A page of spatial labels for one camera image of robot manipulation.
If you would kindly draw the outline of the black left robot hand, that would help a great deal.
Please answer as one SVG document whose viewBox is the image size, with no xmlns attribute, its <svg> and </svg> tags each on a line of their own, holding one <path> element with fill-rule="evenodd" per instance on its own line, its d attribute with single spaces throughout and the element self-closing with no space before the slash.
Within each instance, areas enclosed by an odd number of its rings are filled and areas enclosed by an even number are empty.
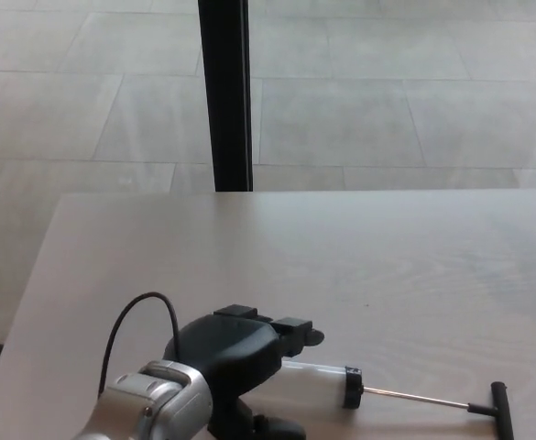
<svg viewBox="0 0 536 440">
<path fill-rule="evenodd" d="M 207 430 L 214 438 L 304 439 L 301 425 L 254 413 L 241 396 L 273 377 L 283 358 L 323 340 L 310 320 L 273 320 L 256 308 L 232 304 L 185 325 L 163 358 L 198 370 L 206 380 L 213 398 Z"/>
</svg>

